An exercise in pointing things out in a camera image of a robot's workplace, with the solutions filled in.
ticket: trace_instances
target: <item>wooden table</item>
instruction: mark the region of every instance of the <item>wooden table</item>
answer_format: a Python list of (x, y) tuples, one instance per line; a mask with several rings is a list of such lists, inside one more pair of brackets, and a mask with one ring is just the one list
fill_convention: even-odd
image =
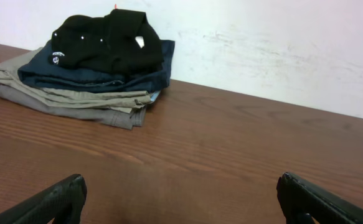
[(175, 80), (132, 131), (0, 99), (0, 212), (80, 173), (82, 223), (284, 223), (288, 170), (363, 208), (363, 119)]

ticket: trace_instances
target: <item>fabric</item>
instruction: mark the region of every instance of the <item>fabric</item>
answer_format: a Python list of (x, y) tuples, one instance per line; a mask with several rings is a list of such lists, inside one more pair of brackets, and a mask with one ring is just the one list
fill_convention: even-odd
[[(144, 47), (135, 40), (143, 37)], [(52, 33), (45, 59), (65, 68), (133, 74), (163, 61), (161, 42), (145, 12), (114, 9), (105, 17), (71, 16)]]
[(142, 108), (152, 103), (151, 96), (146, 91), (126, 93), (89, 93), (50, 88), (32, 88), (24, 85), (17, 76), (17, 69), (38, 52), (28, 52), (24, 55), (0, 63), (0, 83), (9, 85), (28, 94), (47, 106), (64, 108), (111, 108), (130, 113), (133, 108)]
[(132, 129), (133, 126), (142, 126), (146, 113), (146, 107), (137, 110), (132, 114), (128, 114), (113, 110), (72, 109), (47, 106), (41, 101), (15, 88), (2, 84), (0, 84), (0, 97), (43, 113), (69, 118), (92, 120), (125, 129)]
[(18, 76), (23, 84), (39, 88), (55, 88), (62, 90), (87, 91), (104, 93), (116, 91), (148, 91), (150, 93), (166, 88), (170, 84), (171, 62), (175, 42), (162, 41), (164, 55), (163, 69), (149, 74), (131, 76), (112, 75), (83, 68), (70, 70), (47, 62), (52, 54), (51, 43), (31, 59), (29, 63), (18, 70)]

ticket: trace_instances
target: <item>folded clothes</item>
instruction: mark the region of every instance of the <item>folded clothes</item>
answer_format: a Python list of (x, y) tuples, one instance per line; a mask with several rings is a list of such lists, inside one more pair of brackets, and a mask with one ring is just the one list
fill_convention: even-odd
[(128, 114), (114, 110), (100, 110), (100, 109), (73, 109), (73, 108), (59, 108), (54, 106), (47, 106), (41, 101), (29, 96), (15, 88), (7, 85), (0, 84), (0, 97), (9, 101), (18, 103), (20, 105), (32, 108), (43, 113), (65, 116), (69, 118), (77, 118), (84, 120), (92, 120), (106, 125), (132, 129), (133, 126), (142, 126), (146, 114), (146, 107), (136, 110)]
[(111, 108), (130, 113), (133, 108), (141, 108), (152, 103), (147, 91), (132, 91), (118, 93), (89, 93), (71, 90), (56, 90), (51, 88), (33, 88), (23, 84), (17, 76), (17, 70), (23, 64), (30, 62), (38, 50), (0, 63), (0, 83), (9, 85), (28, 94), (47, 106), (65, 108)]
[(62, 90), (104, 93), (114, 91), (148, 91), (150, 93), (169, 86), (171, 62), (175, 42), (162, 40), (164, 62), (162, 70), (145, 74), (114, 75), (84, 68), (66, 69), (52, 65), (47, 57), (52, 55), (51, 43), (38, 52), (32, 60), (18, 70), (23, 84), (31, 87), (45, 87)]
[[(144, 40), (141, 47), (135, 37)], [(163, 61), (161, 41), (145, 12), (114, 9), (105, 17), (71, 16), (52, 33), (45, 60), (65, 68), (134, 74)]]

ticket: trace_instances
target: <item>white logo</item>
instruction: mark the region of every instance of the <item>white logo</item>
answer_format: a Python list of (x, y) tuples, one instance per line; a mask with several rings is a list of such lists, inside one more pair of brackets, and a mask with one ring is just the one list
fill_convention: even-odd
[(62, 52), (54, 52), (52, 55), (65, 56), (65, 54)]
[(58, 58), (58, 57), (54, 57), (54, 58), (52, 59), (52, 62), (53, 62), (54, 64), (58, 65), (58, 63), (59, 63), (59, 58)]
[(137, 44), (139, 45), (140, 48), (143, 48), (145, 43), (144, 43), (144, 37), (142, 36), (137, 36), (136, 37), (136, 41), (137, 41)]

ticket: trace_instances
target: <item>wooden desk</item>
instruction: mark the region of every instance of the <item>wooden desk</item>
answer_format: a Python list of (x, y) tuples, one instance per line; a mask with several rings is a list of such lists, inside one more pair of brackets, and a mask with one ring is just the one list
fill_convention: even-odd
[(80, 173), (82, 223), (284, 223), (288, 170), (363, 208), (363, 119), (174, 80), (132, 131), (0, 99), (0, 212)]

